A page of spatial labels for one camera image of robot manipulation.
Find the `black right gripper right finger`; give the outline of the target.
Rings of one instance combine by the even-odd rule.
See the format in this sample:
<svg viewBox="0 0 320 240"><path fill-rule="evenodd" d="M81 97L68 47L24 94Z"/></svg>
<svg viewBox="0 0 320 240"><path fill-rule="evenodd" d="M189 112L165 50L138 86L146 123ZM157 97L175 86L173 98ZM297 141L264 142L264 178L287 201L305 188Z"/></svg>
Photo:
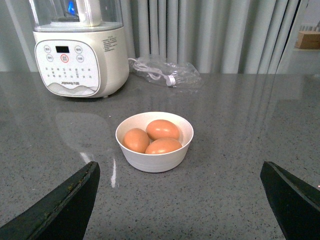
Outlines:
<svg viewBox="0 0 320 240"><path fill-rule="evenodd" d="M320 238L320 191L279 165L265 161L260 179L287 240Z"/></svg>

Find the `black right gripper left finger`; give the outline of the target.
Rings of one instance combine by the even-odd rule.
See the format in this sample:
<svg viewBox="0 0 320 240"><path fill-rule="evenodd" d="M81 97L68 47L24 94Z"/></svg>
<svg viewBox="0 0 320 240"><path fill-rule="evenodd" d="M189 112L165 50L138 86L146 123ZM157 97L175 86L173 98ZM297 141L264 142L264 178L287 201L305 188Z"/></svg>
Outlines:
<svg viewBox="0 0 320 240"><path fill-rule="evenodd" d="M0 228L2 240L82 240L94 208L100 166L91 161Z"/></svg>

